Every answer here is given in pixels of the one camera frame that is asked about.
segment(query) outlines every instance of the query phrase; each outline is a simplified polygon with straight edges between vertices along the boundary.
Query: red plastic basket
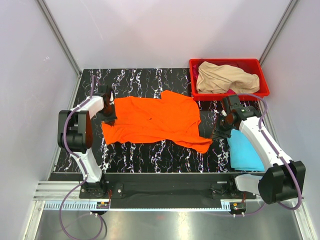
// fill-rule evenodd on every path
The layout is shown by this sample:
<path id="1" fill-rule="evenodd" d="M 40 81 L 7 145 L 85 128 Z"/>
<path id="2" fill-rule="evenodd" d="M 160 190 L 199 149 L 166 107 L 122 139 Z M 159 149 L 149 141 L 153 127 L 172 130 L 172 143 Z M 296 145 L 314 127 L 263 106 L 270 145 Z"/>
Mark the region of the red plastic basket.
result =
<path id="1" fill-rule="evenodd" d="M 197 79 L 194 77 L 194 71 L 198 72 L 199 65 L 203 62 L 220 65 L 231 65 L 243 69 L 248 74 L 257 74 L 260 79 L 260 90 L 254 95 L 261 98 L 270 94 L 266 79 L 262 72 L 260 63 L 255 58 L 221 58 L 221 59 L 190 59 L 190 76 L 191 76 L 191 89 L 193 100 L 195 101 L 221 101 L 223 98 L 233 95 L 234 93 L 198 93 L 197 92 Z M 257 100 L 253 96 L 239 96 L 241 101 L 254 101 Z"/>

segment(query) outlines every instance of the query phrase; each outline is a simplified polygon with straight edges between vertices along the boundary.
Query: gray wall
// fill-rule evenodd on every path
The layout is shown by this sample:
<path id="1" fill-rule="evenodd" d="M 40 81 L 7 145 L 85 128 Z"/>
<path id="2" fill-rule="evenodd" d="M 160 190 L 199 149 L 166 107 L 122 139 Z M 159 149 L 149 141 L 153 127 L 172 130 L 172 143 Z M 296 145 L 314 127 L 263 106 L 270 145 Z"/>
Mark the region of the gray wall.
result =
<path id="1" fill-rule="evenodd" d="M 0 233 L 20 239 L 57 145 L 60 109 L 76 75 L 36 1 L 0 4 Z"/>
<path id="2" fill-rule="evenodd" d="M 46 0 L 81 68 L 260 58 L 290 0 Z"/>
<path id="3" fill-rule="evenodd" d="M 270 87 L 267 103 L 279 143 L 303 161 L 303 195 L 320 236 L 320 1 L 297 5 L 263 66 Z"/>

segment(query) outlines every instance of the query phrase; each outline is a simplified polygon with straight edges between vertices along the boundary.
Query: light blue cloth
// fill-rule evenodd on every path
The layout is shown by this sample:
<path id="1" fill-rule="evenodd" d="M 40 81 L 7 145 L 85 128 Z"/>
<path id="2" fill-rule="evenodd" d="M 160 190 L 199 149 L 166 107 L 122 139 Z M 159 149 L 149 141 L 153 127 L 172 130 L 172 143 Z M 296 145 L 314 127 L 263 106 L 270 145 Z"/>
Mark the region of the light blue cloth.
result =
<path id="1" fill-rule="evenodd" d="M 231 167 L 240 171 L 264 172 L 265 168 L 248 138 L 239 130 L 233 129 L 227 138 L 230 146 Z"/>

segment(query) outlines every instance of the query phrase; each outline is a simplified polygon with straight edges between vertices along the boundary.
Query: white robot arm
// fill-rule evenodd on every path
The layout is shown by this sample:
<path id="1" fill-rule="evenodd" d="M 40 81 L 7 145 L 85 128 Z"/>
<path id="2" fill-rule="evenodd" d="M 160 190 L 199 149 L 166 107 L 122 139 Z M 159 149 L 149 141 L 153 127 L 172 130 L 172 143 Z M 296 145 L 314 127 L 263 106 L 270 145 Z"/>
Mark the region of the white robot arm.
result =
<path id="1" fill-rule="evenodd" d="M 304 164 L 292 161 L 279 147 L 262 123 L 260 112 L 253 106 L 242 106 L 237 95 L 224 98 L 222 105 L 226 114 L 218 118 L 212 132 L 213 139 L 229 138 L 232 129 L 241 131 L 253 145 L 266 171 L 263 176 L 246 173 L 236 176 L 237 190 L 260 195 L 267 204 L 296 198 L 298 191 L 288 168 L 302 192 L 306 174 Z"/>
<path id="2" fill-rule="evenodd" d="M 88 97 L 86 101 L 87 103 L 83 106 L 79 105 L 79 109 L 71 116 L 66 130 L 66 141 L 69 149 L 79 156 L 79 158 L 77 158 L 71 154 L 71 157 L 75 159 L 82 172 L 83 179 L 87 177 L 86 183 L 82 186 L 84 191 L 88 194 L 91 192 L 95 194 L 105 193 L 106 181 L 91 148 L 93 144 L 91 119 L 97 113 L 100 113 L 103 122 L 110 125 L 114 124 L 117 119 L 114 105 L 114 92 L 107 85 L 100 85 L 98 92 L 92 97 Z M 64 125 L 68 115 L 74 109 L 75 108 L 62 110 L 59 113 L 57 140 L 59 147 L 63 149 L 66 148 L 63 138 Z"/>

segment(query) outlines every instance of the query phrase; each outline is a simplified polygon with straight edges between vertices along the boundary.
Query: orange cloth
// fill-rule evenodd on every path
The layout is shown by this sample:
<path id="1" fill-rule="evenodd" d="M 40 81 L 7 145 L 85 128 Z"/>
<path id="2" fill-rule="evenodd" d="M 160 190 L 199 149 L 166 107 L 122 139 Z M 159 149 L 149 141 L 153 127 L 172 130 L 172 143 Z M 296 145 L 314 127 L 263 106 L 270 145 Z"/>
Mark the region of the orange cloth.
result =
<path id="1" fill-rule="evenodd" d="M 169 139 L 176 144 L 206 153 L 211 139 L 199 136 L 198 105 L 191 97 L 171 91 L 161 99 L 124 97 L 114 100 L 114 126 L 102 124 L 105 142 L 154 143 Z"/>

